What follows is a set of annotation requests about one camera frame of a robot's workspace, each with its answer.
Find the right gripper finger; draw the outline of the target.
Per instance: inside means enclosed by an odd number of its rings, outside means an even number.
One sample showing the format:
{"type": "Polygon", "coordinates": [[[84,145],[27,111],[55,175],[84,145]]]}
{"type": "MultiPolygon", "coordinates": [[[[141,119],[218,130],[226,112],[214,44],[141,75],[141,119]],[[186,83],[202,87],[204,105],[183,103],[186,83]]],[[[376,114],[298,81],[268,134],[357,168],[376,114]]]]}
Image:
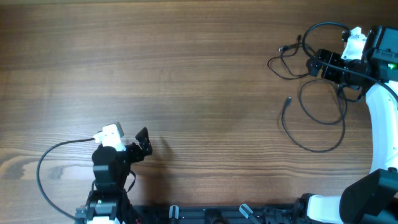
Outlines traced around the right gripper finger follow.
{"type": "Polygon", "coordinates": [[[318,49],[315,53],[315,60],[317,62],[330,62],[333,53],[326,49],[318,49]]]}
{"type": "Polygon", "coordinates": [[[310,76],[317,77],[323,67],[323,64],[320,63],[318,60],[310,58],[307,60],[306,66],[308,69],[308,74],[310,76]]]}

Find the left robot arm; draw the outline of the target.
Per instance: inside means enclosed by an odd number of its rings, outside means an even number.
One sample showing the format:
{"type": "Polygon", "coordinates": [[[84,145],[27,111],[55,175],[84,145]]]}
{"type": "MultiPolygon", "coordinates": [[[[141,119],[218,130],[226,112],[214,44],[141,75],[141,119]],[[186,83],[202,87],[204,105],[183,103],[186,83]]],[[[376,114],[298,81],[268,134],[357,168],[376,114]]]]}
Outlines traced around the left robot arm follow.
{"type": "Polygon", "coordinates": [[[92,154],[95,179],[84,207],[76,209],[76,223],[141,223],[142,218],[133,208],[126,189],[129,175],[135,175],[131,164],[143,161],[152,154],[152,145],[146,127],[135,136],[137,142],[125,145],[119,123],[107,125],[93,138],[99,144],[92,154]]]}

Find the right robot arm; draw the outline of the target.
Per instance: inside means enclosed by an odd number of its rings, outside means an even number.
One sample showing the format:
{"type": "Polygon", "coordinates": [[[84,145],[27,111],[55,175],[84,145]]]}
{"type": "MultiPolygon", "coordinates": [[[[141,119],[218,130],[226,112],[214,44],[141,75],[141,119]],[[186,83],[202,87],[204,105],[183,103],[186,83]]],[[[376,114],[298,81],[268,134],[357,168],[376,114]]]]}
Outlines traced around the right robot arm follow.
{"type": "Polygon", "coordinates": [[[369,174],[340,196],[311,195],[306,216],[320,223],[397,223],[397,29],[343,28],[341,55],[319,50],[307,68],[333,83],[359,88],[371,115],[373,159],[369,174]]]}

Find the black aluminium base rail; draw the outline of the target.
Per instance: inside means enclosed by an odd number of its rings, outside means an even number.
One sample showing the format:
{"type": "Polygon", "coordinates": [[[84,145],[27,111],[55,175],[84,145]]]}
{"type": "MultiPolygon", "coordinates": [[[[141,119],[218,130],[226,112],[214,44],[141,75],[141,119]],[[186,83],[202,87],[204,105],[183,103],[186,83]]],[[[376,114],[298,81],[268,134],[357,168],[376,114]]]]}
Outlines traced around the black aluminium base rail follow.
{"type": "Polygon", "coordinates": [[[245,215],[239,206],[169,207],[135,206],[134,223],[312,223],[293,204],[250,206],[245,215]]]}

